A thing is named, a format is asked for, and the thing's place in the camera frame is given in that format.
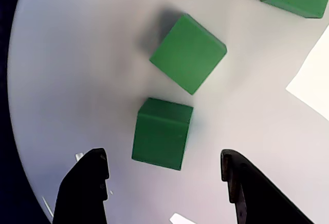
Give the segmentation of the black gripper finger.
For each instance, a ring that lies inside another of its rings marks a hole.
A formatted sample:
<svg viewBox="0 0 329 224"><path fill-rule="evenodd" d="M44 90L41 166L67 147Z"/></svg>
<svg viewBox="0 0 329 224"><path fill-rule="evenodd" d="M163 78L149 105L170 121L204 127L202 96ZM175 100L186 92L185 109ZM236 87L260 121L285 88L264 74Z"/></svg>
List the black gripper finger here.
<svg viewBox="0 0 329 224"><path fill-rule="evenodd" d="M88 151L63 178L56 199L53 223L107 223L109 170L106 151Z"/></svg>
<svg viewBox="0 0 329 224"><path fill-rule="evenodd" d="M312 223L252 162L235 150L221 151L221 177L235 204L237 223Z"/></svg>

